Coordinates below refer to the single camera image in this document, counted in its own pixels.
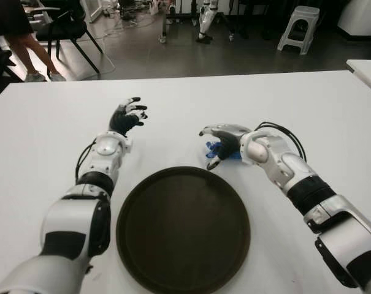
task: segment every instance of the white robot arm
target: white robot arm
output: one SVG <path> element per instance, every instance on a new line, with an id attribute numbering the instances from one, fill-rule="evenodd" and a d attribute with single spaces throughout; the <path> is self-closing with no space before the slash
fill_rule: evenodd
<path id="1" fill-rule="evenodd" d="M 244 162 L 263 168 L 318 235 L 315 246 L 335 277 L 346 287 L 371 293 L 371 222 L 294 154 L 283 138 L 260 128 L 262 124 L 253 132 L 233 124 L 205 127 L 199 135 L 214 135 L 222 144 L 207 169 L 236 151 Z"/>
<path id="2" fill-rule="evenodd" d="M 110 196 L 121 159 L 131 149 L 125 135 L 134 126 L 142 126 L 140 120 L 147 118 L 145 106 L 131 105 L 139 100 L 135 97 L 121 104 L 110 120 L 109 130 L 98 135 L 85 149 L 85 158 L 91 151 L 89 164 L 79 178 L 81 163 L 78 162 L 75 186 L 52 205 L 44 220 L 42 252 L 11 272 L 0 283 L 0 294 L 80 291 L 82 280 L 91 268 L 91 258 L 109 246 Z"/>

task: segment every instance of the table surface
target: table surface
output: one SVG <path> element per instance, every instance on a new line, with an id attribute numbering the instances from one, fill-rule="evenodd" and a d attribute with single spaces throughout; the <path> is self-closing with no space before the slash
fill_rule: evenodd
<path id="1" fill-rule="evenodd" d="M 371 60 L 349 59 L 346 62 L 365 84 L 371 88 Z"/>
<path id="2" fill-rule="evenodd" d="M 349 71 L 12 84 L 0 95 L 0 280 L 40 252 L 42 219 L 73 185 L 78 155 L 132 96 L 142 97 L 149 118 L 129 132 L 134 148 L 112 196 L 111 244 L 92 260 L 82 293 L 149 293 L 118 256 L 118 213 L 148 175 L 205 167 L 211 138 L 198 133 L 208 124 L 286 126 L 322 179 L 371 220 L 371 90 Z M 316 236 L 263 170 L 225 161 L 213 172 L 240 195 L 251 224 L 248 257 L 217 293 L 359 293 L 331 274 Z"/>

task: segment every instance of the person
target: person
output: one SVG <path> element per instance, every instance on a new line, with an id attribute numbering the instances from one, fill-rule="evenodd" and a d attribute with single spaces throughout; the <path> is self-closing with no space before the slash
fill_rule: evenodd
<path id="1" fill-rule="evenodd" d="M 27 48 L 30 48 L 47 66 L 52 81 L 65 81 L 45 48 L 32 37 L 31 33 L 33 33 L 33 29 L 20 0 L 0 0 L 0 36 L 5 37 L 10 49 L 27 68 L 25 81 L 46 80 L 45 76 L 40 74 L 31 62 Z"/>

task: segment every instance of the dark brown round tray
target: dark brown round tray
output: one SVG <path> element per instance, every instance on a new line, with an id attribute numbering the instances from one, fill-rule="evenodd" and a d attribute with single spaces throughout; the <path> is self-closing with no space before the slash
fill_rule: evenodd
<path id="1" fill-rule="evenodd" d="M 155 293 L 211 293 L 238 271 L 250 245 L 247 211 L 219 176 L 161 170 L 127 197 L 116 229 L 125 267 Z"/>

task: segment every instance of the gray floor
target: gray floor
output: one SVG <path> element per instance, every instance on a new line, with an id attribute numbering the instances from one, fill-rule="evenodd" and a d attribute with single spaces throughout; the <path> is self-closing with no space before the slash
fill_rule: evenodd
<path id="1" fill-rule="evenodd" d="M 210 75 L 265 74 L 345 69 L 347 59 L 371 59 L 371 42 L 349 42 L 334 31 L 319 30 L 306 56 L 296 48 L 277 51 L 278 37 L 266 41 L 261 24 L 250 26 L 249 40 L 238 35 L 233 42 L 221 23 L 214 23 L 210 45 L 196 43 L 197 28 L 190 23 L 168 26 L 166 44 L 158 42 L 161 16 L 146 16 L 140 28 L 113 30 L 118 19 L 99 17 L 89 30 L 104 49 L 101 55 L 86 37 L 79 42 L 101 71 L 96 75 L 70 42 L 61 42 L 60 60 L 52 58 L 67 80 L 114 80 L 130 78 L 200 77 Z M 33 55 L 33 63 L 44 73 L 44 65 Z M 24 77 L 20 62 L 16 73 Z"/>

